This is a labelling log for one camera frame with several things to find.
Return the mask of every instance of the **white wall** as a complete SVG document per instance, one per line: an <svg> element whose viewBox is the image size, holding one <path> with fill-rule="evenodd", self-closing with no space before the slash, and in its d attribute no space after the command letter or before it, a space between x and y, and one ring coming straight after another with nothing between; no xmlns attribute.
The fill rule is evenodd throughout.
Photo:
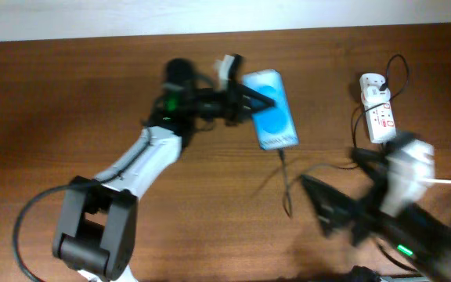
<svg viewBox="0 0 451 282"><path fill-rule="evenodd" d="M0 0L0 41L451 22L451 0Z"/></svg>

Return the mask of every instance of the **blue circle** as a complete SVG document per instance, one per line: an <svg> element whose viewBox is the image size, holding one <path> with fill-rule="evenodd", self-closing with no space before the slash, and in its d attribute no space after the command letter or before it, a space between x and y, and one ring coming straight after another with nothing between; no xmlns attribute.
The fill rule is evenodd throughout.
<svg viewBox="0 0 451 282"><path fill-rule="evenodd" d="M257 92L269 98L276 97L276 90L271 86L263 85L257 89ZM255 107L259 105L260 102L252 101L252 104L252 106ZM258 113L255 120L264 131L271 134L276 134L283 131L287 127L288 122L286 114L278 107L264 110L261 113Z"/></svg>

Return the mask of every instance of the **green led strip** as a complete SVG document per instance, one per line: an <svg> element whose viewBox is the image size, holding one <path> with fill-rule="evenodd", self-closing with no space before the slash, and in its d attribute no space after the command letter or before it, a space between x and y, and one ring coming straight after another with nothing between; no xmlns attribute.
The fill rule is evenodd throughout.
<svg viewBox="0 0 451 282"><path fill-rule="evenodd" d="M398 250L405 255L408 255L408 256L413 255L413 251L409 250L408 248L406 248L403 245L398 245Z"/></svg>

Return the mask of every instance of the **white power strip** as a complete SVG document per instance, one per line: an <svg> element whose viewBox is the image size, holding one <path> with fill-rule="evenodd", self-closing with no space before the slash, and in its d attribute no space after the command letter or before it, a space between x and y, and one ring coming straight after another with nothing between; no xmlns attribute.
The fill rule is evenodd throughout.
<svg viewBox="0 0 451 282"><path fill-rule="evenodd" d="M372 143L385 143L396 136L395 121L392 117L391 104L388 102L391 98L391 91L389 89L380 91L379 89L384 82L385 78L380 74L364 74L359 79L361 100L365 110L384 103L384 105L366 112L366 123Z"/></svg>

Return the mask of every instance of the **wooden table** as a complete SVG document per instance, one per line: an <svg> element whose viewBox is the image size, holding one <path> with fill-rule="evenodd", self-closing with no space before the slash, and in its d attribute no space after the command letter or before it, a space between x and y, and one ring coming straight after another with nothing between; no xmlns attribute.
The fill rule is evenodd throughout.
<svg viewBox="0 0 451 282"><path fill-rule="evenodd" d="M322 161L345 163L358 79L384 73L400 52L412 71L393 105L397 127L435 148L436 174L451 178L451 24L299 31L89 38L0 43L0 281L25 281L10 251L16 213L39 191L92 176L139 136L161 94L162 70L189 58L213 75L225 53L247 60L244 73L274 68L283 75L301 144L287 151L290 177ZM403 81L393 63L391 88ZM373 148L365 126L359 146ZM280 160L258 148L251 123L195 136L182 158L139 205L131 266L140 280L274 280L346 273L368 266L402 273L371 242L354 249L343 232L321 235L299 185L294 219L283 212ZM370 181L359 171L314 175L358 197ZM26 217L21 249L50 281L82 281L52 257L63 195L44 199ZM421 204L451 222L451 186L434 186Z"/></svg>

